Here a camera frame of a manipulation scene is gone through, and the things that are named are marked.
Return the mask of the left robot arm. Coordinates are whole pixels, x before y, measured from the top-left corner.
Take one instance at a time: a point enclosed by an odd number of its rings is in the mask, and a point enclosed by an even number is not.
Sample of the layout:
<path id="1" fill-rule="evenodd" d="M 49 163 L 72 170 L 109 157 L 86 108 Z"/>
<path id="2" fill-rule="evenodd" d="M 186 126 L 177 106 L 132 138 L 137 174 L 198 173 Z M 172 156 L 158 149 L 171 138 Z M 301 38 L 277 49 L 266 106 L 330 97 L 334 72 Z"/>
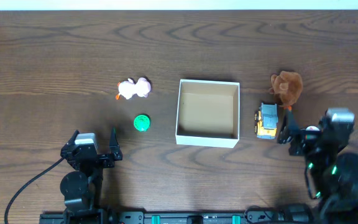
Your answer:
<path id="1" fill-rule="evenodd" d="M 106 154 L 98 153 L 98 142 L 94 133 L 81 134 L 76 130 L 62 147 L 60 155 L 74 168 L 60 183 L 67 210 L 76 213 L 98 207 L 103 170 L 115 167 L 115 162 L 122 160 L 116 130 L 111 131 L 109 152 Z"/>

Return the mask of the brown plush toy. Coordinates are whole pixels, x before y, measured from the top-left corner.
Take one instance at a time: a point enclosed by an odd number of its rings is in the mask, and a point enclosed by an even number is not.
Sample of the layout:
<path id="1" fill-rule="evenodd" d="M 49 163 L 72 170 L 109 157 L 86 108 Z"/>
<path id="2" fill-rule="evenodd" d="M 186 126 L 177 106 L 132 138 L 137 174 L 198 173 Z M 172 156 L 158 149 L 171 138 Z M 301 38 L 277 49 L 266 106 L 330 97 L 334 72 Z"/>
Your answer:
<path id="1" fill-rule="evenodd" d="M 281 71 L 270 77 L 271 87 L 268 92 L 282 108 L 291 108 L 303 91 L 303 80 L 296 72 Z"/>

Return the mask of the yellow grey toy truck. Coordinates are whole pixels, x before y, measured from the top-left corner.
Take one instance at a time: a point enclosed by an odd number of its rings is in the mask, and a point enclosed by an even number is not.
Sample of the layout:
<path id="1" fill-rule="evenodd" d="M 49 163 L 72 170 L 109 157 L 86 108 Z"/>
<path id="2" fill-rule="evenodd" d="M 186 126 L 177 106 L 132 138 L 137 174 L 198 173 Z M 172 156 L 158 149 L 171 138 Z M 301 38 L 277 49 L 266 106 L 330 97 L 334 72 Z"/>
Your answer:
<path id="1" fill-rule="evenodd" d="M 261 139 L 275 139 L 277 133 L 277 104 L 261 103 L 254 115 L 254 133 Z"/>

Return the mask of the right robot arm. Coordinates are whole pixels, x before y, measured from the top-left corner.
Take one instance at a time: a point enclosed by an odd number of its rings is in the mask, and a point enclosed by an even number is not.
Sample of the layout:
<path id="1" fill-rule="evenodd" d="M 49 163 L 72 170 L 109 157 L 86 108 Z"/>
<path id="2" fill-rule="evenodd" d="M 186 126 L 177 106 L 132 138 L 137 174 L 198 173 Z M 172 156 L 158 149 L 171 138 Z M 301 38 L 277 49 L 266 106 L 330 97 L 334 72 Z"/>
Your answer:
<path id="1" fill-rule="evenodd" d="M 343 152 L 354 123 L 349 109 L 329 108 L 317 127 L 300 128 L 285 109 L 277 142 L 289 143 L 289 154 L 305 159 L 309 198 L 319 200 L 314 222 L 358 223 L 358 154 Z"/>

